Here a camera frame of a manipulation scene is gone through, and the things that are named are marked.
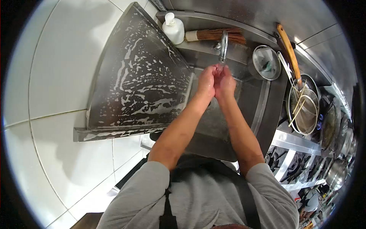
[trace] metal strainer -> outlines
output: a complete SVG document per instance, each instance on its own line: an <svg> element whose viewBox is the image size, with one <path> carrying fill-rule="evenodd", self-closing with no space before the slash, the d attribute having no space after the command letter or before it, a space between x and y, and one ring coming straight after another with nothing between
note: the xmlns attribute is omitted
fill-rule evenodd
<svg viewBox="0 0 366 229"><path fill-rule="evenodd" d="M296 101L296 99L292 100L292 109L295 116L290 125L295 120L297 129L301 134L311 134L317 125L318 119L318 107L316 106L314 99L311 98L309 95L302 94L299 97L298 102Z"/></svg>

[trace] white tile wall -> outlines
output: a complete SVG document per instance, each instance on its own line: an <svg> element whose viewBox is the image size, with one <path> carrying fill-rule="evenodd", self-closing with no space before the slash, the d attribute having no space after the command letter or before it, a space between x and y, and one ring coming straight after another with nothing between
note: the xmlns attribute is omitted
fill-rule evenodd
<svg viewBox="0 0 366 229"><path fill-rule="evenodd" d="M42 29L58 1L39 4L16 44L6 81L4 126L29 119L28 85L33 55Z"/></svg>
<svg viewBox="0 0 366 229"><path fill-rule="evenodd" d="M130 160L142 148L140 147L140 135L113 139L113 162L117 170Z"/></svg>
<svg viewBox="0 0 366 229"><path fill-rule="evenodd" d="M7 159L13 179L30 209L46 227L62 215L66 208L53 191L42 170L34 149L29 122L16 124L5 130Z"/></svg>
<svg viewBox="0 0 366 229"><path fill-rule="evenodd" d="M31 118L86 109L99 57L122 13L108 0L60 0L34 56Z"/></svg>
<svg viewBox="0 0 366 229"><path fill-rule="evenodd" d="M69 209L69 212L77 220L80 220L86 213L89 212L104 212L114 196L108 196L107 193L116 184L114 173L107 179L95 187L85 197Z"/></svg>
<svg viewBox="0 0 366 229"><path fill-rule="evenodd" d="M110 1L113 2L122 11L125 11L127 6L135 2L135 0L110 0ZM138 2L138 4L140 4L142 8L145 8L147 0L136 0L136 2Z"/></svg>
<svg viewBox="0 0 366 229"><path fill-rule="evenodd" d="M147 2L144 10L146 11L146 13L148 13L150 15L150 17L158 24L158 26L161 28L161 23L158 20L158 18L156 17L156 13L158 12L158 9L155 7L155 5L153 3L151 3L150 1Z"/></svg>
<svg viewBox="0 0 366 229"><path fill-rule="evenodd" d="M14 52L5 94L7 156L25 200L48 229L104 211L112 199L105 194L148 153L140 136L86 143L72 137L74 127L85 127L97 62L131 2L42 1ZM157 20L153 4L138 3Z"/></svg>
<svg viewBox="0 0 366 229"><path fill-rule="evenodd" d="M142 160L142 150L135 154L130 160L128 160L123 166L115 171L116 182L118 183L123 177L127 175L131 169Z"/></svg>
<svg viewBox="0 0 366 229"><path fill-rule="evenodd" d="M85 126L86 111L31 121L41 163L67 208L113 173L112 140L76 143L74 127Z"/></svg>
<svg viewBox="0 0 366 229"><path fill-rule="evenodd" d="M47 229L69 229L75 223L76 219L67 211L50 224Z"/></svg>

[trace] kitchen wall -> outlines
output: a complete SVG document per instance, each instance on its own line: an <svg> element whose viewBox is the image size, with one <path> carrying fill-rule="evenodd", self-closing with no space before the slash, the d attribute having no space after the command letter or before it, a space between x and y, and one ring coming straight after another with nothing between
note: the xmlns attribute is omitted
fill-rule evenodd
<svg viewBox="0 0 366 229"><path fill-rule="evenodd" d="M352 50L332 11L322 0L162 0L167 10L194 11L229 18L269 35L280 22L336 83L349 106L357 82Z"/></svg>
<svg viewBox="0 0 366 229"><path fill-rule="evenodd" d="M9 65L4 104L7 159L42 227L70 228L104 211L106 193L148 151L140 136L75 143L85 127L97 62L132 0L47 0L24 28ZM155 6L137 1L156 21Z"/></svg>

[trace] black apron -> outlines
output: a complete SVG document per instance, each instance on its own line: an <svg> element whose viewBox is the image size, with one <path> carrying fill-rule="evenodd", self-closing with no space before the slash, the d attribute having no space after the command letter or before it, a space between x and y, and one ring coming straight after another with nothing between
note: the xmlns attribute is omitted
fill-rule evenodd
<svg viewBox="0 0 366 229"><path fill-rule="evenodd" d="M234 172L219 160L194 154L182 155L178 160L177 167L170 173L169 187L171 182L183 181L190 173L197 169L205 169L212 175L220 174L229 178L238 189L240 201L247 220L247 226L253 229L261 228L257 207L255 206L254 198L247 181L244 177ZM178 229L177 220L176 217L172 215L169 202L169 194L171 193L169 187L165 190L166 199L164 214L159 217L159 229Z"/></svg>

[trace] faucet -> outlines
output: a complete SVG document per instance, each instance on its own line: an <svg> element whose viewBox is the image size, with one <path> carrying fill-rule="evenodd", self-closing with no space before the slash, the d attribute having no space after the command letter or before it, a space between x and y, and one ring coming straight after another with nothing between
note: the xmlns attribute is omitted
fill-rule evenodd
<svg viewBox="0 0 366 229"><path fill-rule="evenodd" d="M219 55L219 62L225 63L226 62L226 56L227 56L227 50L228 50L228 32L226 30L223 31L223 35L221 36L221 45L218 43L218 46L221 46L221 51Z"/></svg>

